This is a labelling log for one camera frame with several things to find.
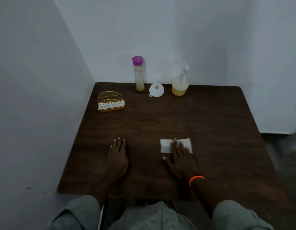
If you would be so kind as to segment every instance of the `brown tabletop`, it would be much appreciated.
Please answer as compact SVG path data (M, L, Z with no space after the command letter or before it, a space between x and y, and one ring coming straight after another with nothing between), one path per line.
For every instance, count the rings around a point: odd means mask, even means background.
M105 171L115 138L127 140L129 169L110 197L196 200L163 164L160 139L190 138L204 176L228 198L246 205L289 203L241 88L190 85L175 96L164 85L161 97L149 97L150 84L96 83L79 127L59 193L85 194ZM101 113L97 97L104 91L123 95L126 108Z

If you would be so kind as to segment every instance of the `yellow liquid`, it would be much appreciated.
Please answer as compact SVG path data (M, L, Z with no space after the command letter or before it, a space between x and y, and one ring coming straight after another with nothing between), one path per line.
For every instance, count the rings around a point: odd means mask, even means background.
M139 91L139 92L142 92L144 91L145 87L136 87L136 90Z
M171 86L171 92L176 96L182 96L183 94L185 94L186 90L176 90L175 88L173 88L173 86Z

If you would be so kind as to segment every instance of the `spray bottle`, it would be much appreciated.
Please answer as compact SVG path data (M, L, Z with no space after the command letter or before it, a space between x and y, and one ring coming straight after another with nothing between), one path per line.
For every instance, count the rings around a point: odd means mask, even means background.
M188 88L188 81L186 80L186 74L189 71L189 67L186 63L183 64L183 70L179 77L173 80L171 91L176 96L182 96L185 94Z

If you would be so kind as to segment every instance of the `clear bottle with purple cap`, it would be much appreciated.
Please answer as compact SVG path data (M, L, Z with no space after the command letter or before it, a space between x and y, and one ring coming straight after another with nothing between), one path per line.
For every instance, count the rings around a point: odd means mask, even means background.
M135 85L137 91L144 91L144 73L143 73L143 58L141 56L135 56L132 58L133 69L135 75Z

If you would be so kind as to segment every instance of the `person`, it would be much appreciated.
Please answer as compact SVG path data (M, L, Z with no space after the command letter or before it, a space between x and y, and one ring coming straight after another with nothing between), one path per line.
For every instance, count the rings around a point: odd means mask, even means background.
M115 139L107 158L107 170L104 176L89 192L71 200L50 222L48 229L85 229L97 230L100 218L100 207L105 203L115 182L122 177L129 165L126 155L126 140ZM215 229L219 230L274 230L261 220L254 211L248 210L232 200L226 200L204 179L192 155L176 139L171 143L173 163L162 157L170 172L181 181L187 181L201 201L205 211L212 220ZM115 221L109 230L115 229L197 229L184 216L160 201L141 208L126 209L121 218Z

